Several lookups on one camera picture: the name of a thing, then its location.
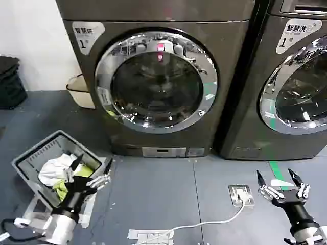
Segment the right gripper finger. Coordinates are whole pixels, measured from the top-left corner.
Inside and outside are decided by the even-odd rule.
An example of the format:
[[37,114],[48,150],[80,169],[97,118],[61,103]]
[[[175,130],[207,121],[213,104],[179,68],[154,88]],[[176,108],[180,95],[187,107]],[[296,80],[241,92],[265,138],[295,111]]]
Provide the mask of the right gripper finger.
[[304,198],[304,199],[308,198],[311,185],[306,184],[301,179],[301,177],[292,169],[289,168],[288,172],[289,172],[291,179],[294,182],[295,186],[298,188],[297,197]]
[[271,186],[267,185],[263,176],[261,175],[261,173],[258,170],[256,171],[256,174],[258,177],[258,185],[259,185],[258,193],[261,196],[263,196],[264,198],[266,198],[270,201],[272,201],[273,199],[281,200],[285,197],[282,193],[278,192]]

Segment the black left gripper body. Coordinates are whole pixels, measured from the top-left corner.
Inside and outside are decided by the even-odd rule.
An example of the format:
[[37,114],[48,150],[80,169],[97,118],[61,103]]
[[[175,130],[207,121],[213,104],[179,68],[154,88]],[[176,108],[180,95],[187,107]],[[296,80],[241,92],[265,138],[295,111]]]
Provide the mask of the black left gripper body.
[[94,187],[87,185],[90,181],[92,181],[90,177],[73,176],[73,182],[68,182],[66,184],[68,192],[65,198],[53,209],[52,215],[64,215],[78,222],[85,198],[96,193]]

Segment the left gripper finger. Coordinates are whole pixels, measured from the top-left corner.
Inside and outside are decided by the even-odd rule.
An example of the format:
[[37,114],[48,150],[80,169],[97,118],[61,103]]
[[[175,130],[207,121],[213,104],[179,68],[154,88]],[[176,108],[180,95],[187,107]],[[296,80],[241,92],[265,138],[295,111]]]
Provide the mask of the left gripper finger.
[[74,181],[74,171],[76,170],[76,168],[78,167],[78,165],[80,164],[82,158],[83,158],[84,154],[81,154],[77,157],[77,159],[75,159],[71,165],[69,166],[68,169],[65,169],[63,174],[64,174],[64,181],[65,183],[73,183]]
[[110,158],[106,161],[107,165],[104,169],[104,172],[102,175],[99,175],[92,179],[91,181],[87,182],[86,186],[90,188],[96,188],[97,190],[102,189],[106,184],[111,182],[111,166],[113,163],[113,159]]

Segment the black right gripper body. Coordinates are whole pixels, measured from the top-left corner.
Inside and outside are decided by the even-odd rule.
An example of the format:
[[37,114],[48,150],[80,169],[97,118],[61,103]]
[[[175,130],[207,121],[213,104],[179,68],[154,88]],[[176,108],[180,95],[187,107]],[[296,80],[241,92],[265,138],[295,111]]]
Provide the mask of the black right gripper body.
[[288,217],[291,224],[290,231],[300,231],[306,228],[318,228],[319,223],[308,214],[304,205],[306,198],[299,198],[296,190],[278,191],[283,194],[283,198],[273,198],[271,203],[279,208],[282,208]]

